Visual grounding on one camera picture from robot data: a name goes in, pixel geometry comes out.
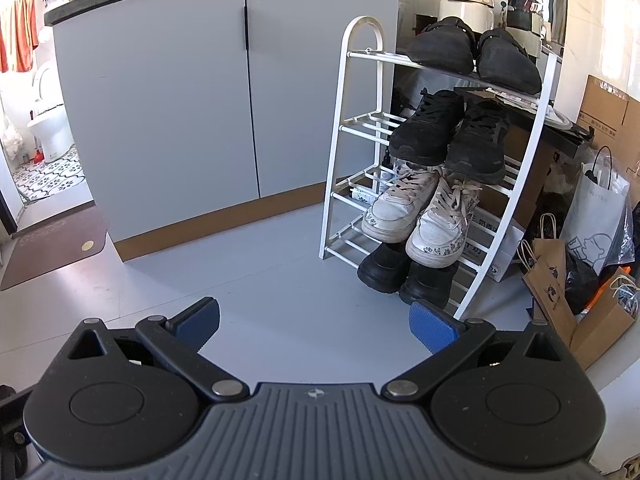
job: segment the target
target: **toilet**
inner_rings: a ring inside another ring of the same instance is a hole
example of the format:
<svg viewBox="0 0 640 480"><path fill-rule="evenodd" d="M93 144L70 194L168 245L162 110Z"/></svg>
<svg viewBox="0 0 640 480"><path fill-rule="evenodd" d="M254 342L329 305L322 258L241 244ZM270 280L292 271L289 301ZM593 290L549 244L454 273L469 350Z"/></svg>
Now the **toilet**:
<svg viewBox="0 0 640 480"><path fill-rule="evenodd" d="M74 143L54 62L43 63L36 72L33 97L34 118L27 123L27 128L40 141L44 161L53 162L65 155Z"/></svg>

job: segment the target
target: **white sneaker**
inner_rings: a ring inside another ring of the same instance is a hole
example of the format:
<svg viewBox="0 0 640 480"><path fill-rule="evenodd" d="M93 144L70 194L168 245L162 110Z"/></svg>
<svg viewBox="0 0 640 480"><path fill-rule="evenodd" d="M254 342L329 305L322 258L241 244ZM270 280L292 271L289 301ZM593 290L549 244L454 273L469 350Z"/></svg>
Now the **white sneaker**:
<svg viewBox="0 0 640 480"><path fill-rule="evenodd" d="M404 242L414 230L415 221L438 185L437 170L399 170L401 177L371 205L362 219L365 234L388 244Z"/></svg>
<svg viewBox="0 0 640 480"><path fill-rule="evenodd" d="M406 253L427 267L452 265L465 248L466 233L478 205L480 185L441 178L430 204L406 242Z"/></svg>

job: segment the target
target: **towel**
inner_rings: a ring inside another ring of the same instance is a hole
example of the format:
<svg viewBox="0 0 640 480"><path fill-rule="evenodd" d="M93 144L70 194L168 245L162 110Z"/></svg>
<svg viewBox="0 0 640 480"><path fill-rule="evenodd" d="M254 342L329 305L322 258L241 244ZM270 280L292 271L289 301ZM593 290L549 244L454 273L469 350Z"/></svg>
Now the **towel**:
<svg viewBox="0 0 640 480"><path fill-rule="evenodd" d="M37 46L34 0L15 0L0 10L0 72L29 72Z"/></svg>

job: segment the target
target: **shoe rack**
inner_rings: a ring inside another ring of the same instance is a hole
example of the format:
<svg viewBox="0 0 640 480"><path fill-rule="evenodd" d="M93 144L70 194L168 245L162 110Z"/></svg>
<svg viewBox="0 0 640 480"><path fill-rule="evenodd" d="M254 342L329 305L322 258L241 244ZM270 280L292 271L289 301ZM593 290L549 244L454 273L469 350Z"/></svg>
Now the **shoe rack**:
<svg viewBox="0 0 640 480"><path fill-rule="evenodd" d="M365 50L354 50L352 48L356 31L362 27L373 28L376 35L375 48L367 48ZM372 112L356 117L344 118L342 108L345 99L345 80L348 78L351 59L369 59L370 61L375 62L377 70L376 105ZM351 255L354 253L362 254L362 259L370 253L370 251L362 246L364 245L362 241L364 240L368 242L366 238L369 240L372 240L372 238L367 237L360 228L362 217L369 208L369 204L363 201L354 200L350 196L345 196L344 191L355 187L361 193L369 195L372 198L376 198L382 194L388 186L392 186L395 183L395 180L398 179L398 175L392 168L383 167L381 164L384 147L389 145L388 138L392 133L392 130L389 128L395 128L405 120L405 118L389 114L383 110L382 74L385 63L404 65L420 70L435 70L436 72L451 75L455 78L467 79L492 88L495 91L506 92L507 94L519 97L527 102L536 103L538 105L538 111L536 113L536 119L533 123L529 143L523 159L514 160L505 156L506 176L504 177L504 181L498 186L489 186L509 197L504 215L500 219L497 231L494 233L475 221L472 222L470 226L466 241L476 250L484 253L484 259L481 264L476 264L464 256L459 259L460 269L453 281L451 293L452 298L449 299L447 311L452 311L452 314L456 319L462 318L466 308L473 300L482 280L484 280L490 269L491 263L498 252L498 248L500 248L500 244L507 232L511 218L513 217L513 213L516 209L516 205L520 199L522 189L524 188L524 184L527 179L527 175L529 174L533 157L536 153L538 142L540 140L540 133L542 132L542 127L545 121L546 108L549 103L549 97L551 96L557 61L558 57L555 54L550 53L548 63L546 64L542 91L539 96L530 96L502 88L501 86L497 86L489 82L483 82L476 72L469 75L449 73L444 70L427 68L414 63L407 56L389 53L385 50L382 26L376 19L371 16L360 16L358 18L354 18L344 31L340 51L340 70L338 72L338 88L335 100L334 128L331 142L331 153L329 157L326 191L324 195L324 212L322 215L320 258L325 259L329 256L335 256L349 264L351 267L356 269L358 268L360 261L354 261L351 258ZM337 175L335 162L339 149L338 138L343 135L354 135L370 140L375 143L375 146L372 150L372 164L370 166L341 180L340 182L336 182ZM366 178L371 182L370 187L365 186L362 183ZM340 201L353 207L358 211L358 215L347 225L341 227L336 232L331 233L330 228L332 225L333 206L335 201ZM482 213L490 215L489 213L482 211L479 207L476 208L476 210L480 210ZM478 231L485 232L493 237L493 241L489 247L486 247L474 240L473 233ZM462 297L462 300L454 300L453 296L455 295L459 298Z"/></svg>

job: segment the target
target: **white cabinet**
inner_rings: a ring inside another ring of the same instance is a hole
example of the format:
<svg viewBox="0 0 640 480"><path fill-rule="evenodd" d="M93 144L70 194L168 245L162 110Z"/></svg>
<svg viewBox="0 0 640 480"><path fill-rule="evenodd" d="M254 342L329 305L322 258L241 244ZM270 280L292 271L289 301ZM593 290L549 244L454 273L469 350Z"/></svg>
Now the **white cabinet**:
<svg viewBox="0 0 640 480"><path fill-rule="evenodd" d="M340 44L349 22L373 16L396 46L398 0L246 0L249 74L260 196L326 180ZM363 30L362 46L375 44ZM346 117L375 108L376 67L354 60ZM388 67L385 77L393 77ZM391 85L384 102L388 106ZM371 143L347 139L338 174L364 167Z"/></svg>
<svg viewBox="0 0 640 480"><path fill-rule="evenodd" d="M122 0L54 26L60 83L114 241L258 198L244 0Z"/></svg>

